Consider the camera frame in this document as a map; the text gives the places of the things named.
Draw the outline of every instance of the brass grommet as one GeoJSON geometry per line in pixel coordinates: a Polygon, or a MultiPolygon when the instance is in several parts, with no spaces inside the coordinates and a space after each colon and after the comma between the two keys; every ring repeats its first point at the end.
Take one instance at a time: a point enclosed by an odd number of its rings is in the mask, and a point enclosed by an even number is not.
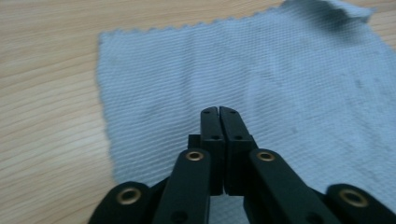
{"type": "Polygon", "coordinates": [[[344,202],[355,207],[366,207],[369,205],[367,199],[356,190],[341,189],[339,195],[344,202]]]}
{"type": "Polygon", "coordinates": [[[117,194],[117,202],[122,205],[128,205],[137,202],[142,196],[142,192],[136,188],[123,189],[119,194],[117,194]],[[126,196],[126,193],[131,192],[131,196],[126,196]]]}
{"type": "Polygon", "coordinates": [[[200,161],[201,159],[204,158],[204,154],[198,151],[192,151],[187,153],[186,158],[189,161],[200,161]]]}
{"type": "Polygon", "coordinates": [[[275,156],[269,152],[259,152],[257,153],[257,158],[261,161],[273,161],[275,156]]]}

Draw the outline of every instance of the screw hole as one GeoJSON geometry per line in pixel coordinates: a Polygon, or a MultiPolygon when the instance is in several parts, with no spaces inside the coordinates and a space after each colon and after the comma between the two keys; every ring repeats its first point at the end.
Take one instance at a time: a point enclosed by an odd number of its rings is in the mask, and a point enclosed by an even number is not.
{"type": "Polygon", "coordinates": [[[128,205],[128,204],[136,203],[141,196],[142,196],[142,192],[139,189],[127,188],[127,189],[123,189],[117,195],[117,202],[119,202],[122,205],[128,205]]]}
{"type": "Polygon", "coordinates": [[[311,223],[311,224],[323,224],[323,218],[316,213],[309,213],[305,217],[305,220],[307,220],[308,223],[311,223]]]}
{"type": "Polygon", "coordinates": [[[273,161],[275,156],[269,152],[259,152],[257,153],[257,158],[261,161],[273,161]]]}
{"type": "Polygon", "coordinates": [[[176,224],[182,224],[189,219],[189,216],[184,211],[176,211],[171,215],[171,221],[176,224]]]}
{"type": "Polygon", "coordinates": [[[342,189],[340,191],[340,197],[344,200],[344,202],[355,207],[366,207],[369,204],[363,195],[353,189],[342,189]]]}
{"type": "Polygon", "coordinates": [[[204,158],[204,154],[202,154],[201,152],[192,151],[187,153],[186,158],[189,161],[200,161],[201,159],[204,158]]]}

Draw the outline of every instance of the wood grain surface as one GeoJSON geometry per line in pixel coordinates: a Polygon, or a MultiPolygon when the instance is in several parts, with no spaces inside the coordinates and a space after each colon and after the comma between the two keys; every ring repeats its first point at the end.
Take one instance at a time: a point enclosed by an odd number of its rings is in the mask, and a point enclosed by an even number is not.
{"type": "MultiPolygon", "coordinates": [[[[396,1],[370,25],[396,49],[396,1]]],[[[0,223],[86,223],[115,186],[98,34],[248,16],[278,0],[0,0],[0,223]]]]}

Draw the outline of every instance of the towel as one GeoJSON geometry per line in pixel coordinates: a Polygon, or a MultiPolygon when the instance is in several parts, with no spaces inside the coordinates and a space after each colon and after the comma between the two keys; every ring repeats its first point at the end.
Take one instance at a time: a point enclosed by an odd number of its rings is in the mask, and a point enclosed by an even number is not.
{"type": "MultiPolygon", "coordinates": [[[[366,24],[372,13],[287,0],[242,19],[101,33],[115,179],[169,176],[200,111],[224,105],[311,188],[348,183],[395,212],[396,54],[366,24]]],[[[242,201],[212,197],[209,222],[248,223],[242,201]]]]}

